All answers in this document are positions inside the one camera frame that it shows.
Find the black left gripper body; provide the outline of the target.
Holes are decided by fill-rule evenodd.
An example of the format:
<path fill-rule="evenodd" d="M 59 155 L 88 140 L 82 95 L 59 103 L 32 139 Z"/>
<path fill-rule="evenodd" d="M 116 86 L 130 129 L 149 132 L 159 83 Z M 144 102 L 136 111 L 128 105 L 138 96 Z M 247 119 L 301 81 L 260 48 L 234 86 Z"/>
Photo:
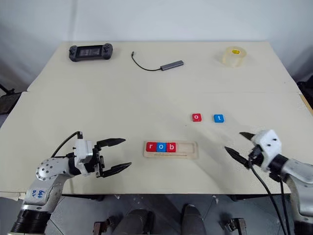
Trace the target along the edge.
<path fill-rule="evenodd" d="M 95 145 L 93 148 L 93 160 L 94 160 L 94 172 L 96 178 L 103 177 L 103 169 L 105 168 L 105 162 L 103 156 L 100 154 L 101 147 Z"/>

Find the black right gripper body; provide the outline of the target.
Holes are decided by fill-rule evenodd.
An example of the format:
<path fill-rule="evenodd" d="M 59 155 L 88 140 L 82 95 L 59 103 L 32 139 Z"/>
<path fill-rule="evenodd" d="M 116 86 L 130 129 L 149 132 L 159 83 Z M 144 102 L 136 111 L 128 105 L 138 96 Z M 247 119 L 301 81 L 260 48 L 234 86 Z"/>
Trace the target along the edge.
<path fill-rule="evenodd" d="M 259 145 L 254 146 L 248 155 L 248 158 L 250 159 L 252 165 L 261 166 L 264 161 L 261 147 Z"/>

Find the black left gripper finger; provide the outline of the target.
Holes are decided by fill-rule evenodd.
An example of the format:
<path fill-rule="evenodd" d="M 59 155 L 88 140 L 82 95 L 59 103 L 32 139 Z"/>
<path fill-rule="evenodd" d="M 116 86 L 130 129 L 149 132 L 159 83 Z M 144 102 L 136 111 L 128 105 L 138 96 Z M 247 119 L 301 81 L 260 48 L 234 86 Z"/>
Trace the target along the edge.
<path fill-rule="evenodd" d="M 109 138 L 101 141 L 97 141 L 95 147 L 97 149 L 102 149 L 103 147 L 111 147 L 125 142 L 126 140 L 123 138 Z"/>
<path fill-rule="evenodd" d="M 101 173 L 101 177 L 102 178 L 106 178 L 106 177 L 110 177 L 110 176 L 113 176 L 115 174 L 118 174 L 121 171 L 123 171 L 126 168 L 128 168 L 131 164 L 132 164 L 132 162 L 124 163 L 124 164 L 118 164 L 118 165 L 112 166 L 109 170 L 103 171 Z"/>

